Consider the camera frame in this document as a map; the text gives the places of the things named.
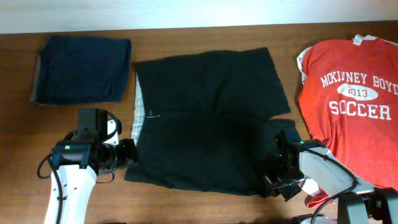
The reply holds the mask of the black shorts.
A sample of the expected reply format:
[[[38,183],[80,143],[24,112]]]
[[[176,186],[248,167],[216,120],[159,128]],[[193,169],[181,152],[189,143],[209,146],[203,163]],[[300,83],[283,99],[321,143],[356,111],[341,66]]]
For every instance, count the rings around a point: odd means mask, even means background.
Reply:
[[[137,62],[125,180],[235,195],[285,194],[276,137],[295,127],[265,47]]]

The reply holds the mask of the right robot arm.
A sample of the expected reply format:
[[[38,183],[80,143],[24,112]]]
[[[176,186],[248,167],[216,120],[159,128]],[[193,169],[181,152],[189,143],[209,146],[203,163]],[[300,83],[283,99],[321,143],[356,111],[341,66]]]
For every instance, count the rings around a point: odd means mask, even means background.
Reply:
[[[397,190],[361,179],[321,141],[304,141],[296,129],[282,130],[275,141],[263,174],[270,195],[290,200],[301,191],[301,181],[312,180],[329,196],[313,214],[292,223],[397,223]]]

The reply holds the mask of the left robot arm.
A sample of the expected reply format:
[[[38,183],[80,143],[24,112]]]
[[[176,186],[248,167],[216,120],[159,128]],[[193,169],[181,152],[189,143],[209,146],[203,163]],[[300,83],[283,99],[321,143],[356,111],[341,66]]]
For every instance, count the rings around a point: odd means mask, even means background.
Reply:
[[[51,193],[45,223],[84,223],[99,175],[114,174],[139,162],[133,139],[63,140],[46,161],[51,169]]]

